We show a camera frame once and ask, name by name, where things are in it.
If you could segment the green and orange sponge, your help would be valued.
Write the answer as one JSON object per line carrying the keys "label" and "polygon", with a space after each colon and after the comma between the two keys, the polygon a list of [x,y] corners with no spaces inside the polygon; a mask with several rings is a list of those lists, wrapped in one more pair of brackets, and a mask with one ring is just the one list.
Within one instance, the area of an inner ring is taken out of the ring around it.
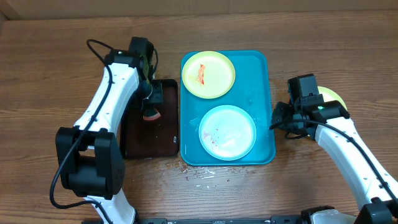
{"label": "green and orange sponge", "polygon": [[156,108],[146,109],[142,115],[145,121],[154,121],[161,117],[161,114]]}

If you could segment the yellow-green plate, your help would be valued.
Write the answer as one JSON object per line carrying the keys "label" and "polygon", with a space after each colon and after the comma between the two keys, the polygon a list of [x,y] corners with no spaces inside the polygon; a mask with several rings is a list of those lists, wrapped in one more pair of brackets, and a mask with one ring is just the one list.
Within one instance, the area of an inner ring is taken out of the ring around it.
{"label": "yellow-green plate", "polygon": [[311,121],[326,123],[328,119],[349,118],[347,107],[342,98],[334,91],[318,86],[305,91],[303,109]]}
{"label": "yellow-green plate", "polygon": [[236,72],[231,60],[215,51],[203,51],[191,56],[183,65],[182,81],[193,95],[215,99],[233,86]]}

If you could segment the light blue plate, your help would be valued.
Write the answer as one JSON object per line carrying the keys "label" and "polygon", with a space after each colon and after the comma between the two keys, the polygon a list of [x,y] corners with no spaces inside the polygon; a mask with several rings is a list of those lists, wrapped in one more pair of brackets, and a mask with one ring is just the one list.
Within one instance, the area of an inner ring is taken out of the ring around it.
{"label": "light blue plate", "polygon": [[235,161],[247,155],[256,142],[256,125],[243,109],[221,105],[202,118],[198,135],[204,150],[222,161]]}

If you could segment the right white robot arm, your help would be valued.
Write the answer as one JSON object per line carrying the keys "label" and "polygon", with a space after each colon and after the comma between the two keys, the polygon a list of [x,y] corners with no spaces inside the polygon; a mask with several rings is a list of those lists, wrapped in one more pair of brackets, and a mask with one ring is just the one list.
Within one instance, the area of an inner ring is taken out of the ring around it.
{"label": "right white robot arm", "polygon": [[271,129],[310,136],[323,148],[348,183],[359,214],[351,216],[331,207],[302,211],[303,223],[392,223],[397,218],[397,181],[374,157],[339,101],[310,106],[278,102]]}

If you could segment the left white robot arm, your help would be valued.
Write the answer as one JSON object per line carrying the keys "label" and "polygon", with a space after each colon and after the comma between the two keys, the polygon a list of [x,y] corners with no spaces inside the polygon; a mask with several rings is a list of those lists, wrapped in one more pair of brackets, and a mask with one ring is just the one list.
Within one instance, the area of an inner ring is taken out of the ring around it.
{"label": "left white robot arm", "polygon": [[152,99],[157,64],[155,49],[111,49],[101,57],[102,81],[83,115],[55,137],[59,168],[50,186],[54,207],[91,204],[102,223],[135,223],[136,211],[122,190],[124,159],[116,139],[122,116],[133,96],[145,108]]}

